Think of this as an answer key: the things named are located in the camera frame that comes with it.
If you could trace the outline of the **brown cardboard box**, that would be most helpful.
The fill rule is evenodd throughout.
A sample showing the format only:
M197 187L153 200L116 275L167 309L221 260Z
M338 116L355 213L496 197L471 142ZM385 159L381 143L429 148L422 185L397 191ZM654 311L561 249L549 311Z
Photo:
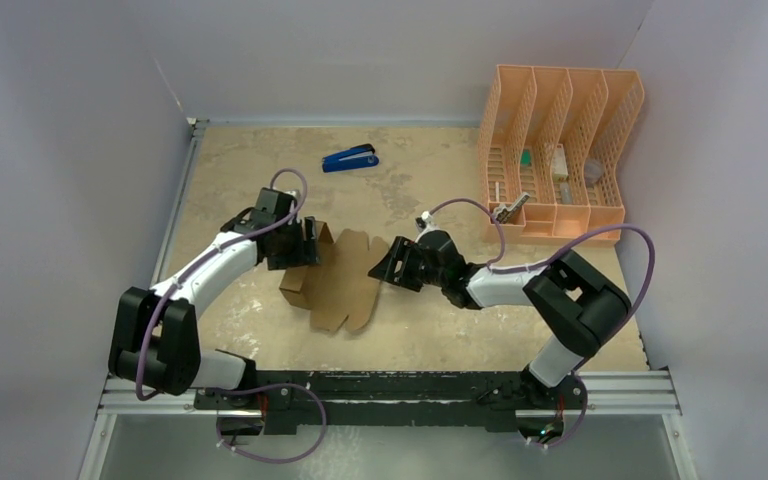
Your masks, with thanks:
M389 244L351 229L334 237L318 220L313 232L320 262L286 270L279 291L289 305L309 313L311 329L355 334L374 314L381 282L368 272L383 259Z

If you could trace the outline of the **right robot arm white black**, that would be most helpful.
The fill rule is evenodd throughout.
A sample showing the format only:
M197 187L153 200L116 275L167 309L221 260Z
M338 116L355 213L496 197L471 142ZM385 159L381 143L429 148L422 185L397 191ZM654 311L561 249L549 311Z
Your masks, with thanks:
M417 240L395 238L368 275L415 292L435 286L460 309L534 308L551 332L521 373L523 397L536 407L556 399L561 383L613 338L632 311L628 295L573 250L543 266L496 271L467 261L443 230Z

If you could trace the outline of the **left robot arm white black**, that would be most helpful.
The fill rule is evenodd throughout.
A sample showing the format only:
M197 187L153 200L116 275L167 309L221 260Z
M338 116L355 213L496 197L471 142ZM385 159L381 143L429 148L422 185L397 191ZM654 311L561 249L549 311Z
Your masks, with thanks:
M298 192L260 190L254 206L224 223L212 243L176 274L120 297L108 357L111 375L131 380L139 399L216 389L232 408L257 399L253 360L202 348L198 317L235 280L260 264L270 270L319 261L315 220L298 215Z

